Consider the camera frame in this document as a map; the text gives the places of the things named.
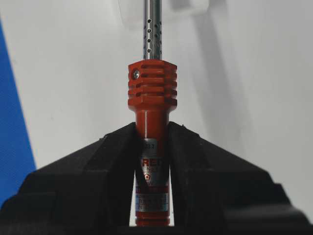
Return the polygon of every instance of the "stainless steel tube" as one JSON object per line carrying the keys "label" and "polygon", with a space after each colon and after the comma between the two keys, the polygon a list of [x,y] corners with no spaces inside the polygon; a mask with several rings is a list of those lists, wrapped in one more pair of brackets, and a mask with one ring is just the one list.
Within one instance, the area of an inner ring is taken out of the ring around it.
{"label": "stainless steel tube", "polygon": [[162,0],[144,0],[143,59],[162,59]]}

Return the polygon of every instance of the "white wall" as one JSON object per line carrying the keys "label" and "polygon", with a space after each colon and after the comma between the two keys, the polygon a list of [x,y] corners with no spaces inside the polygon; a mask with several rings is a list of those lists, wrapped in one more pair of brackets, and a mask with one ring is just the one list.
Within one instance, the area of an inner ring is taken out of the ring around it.
{"label": "white wall", "polygon": [[[313,1],[211,0],[163,24],[178,65],[171,120],[268,170],[313,218]],[[0,0],[0,15],[37,167],[134,120],[127,65],[142,30],[115,0]]]}

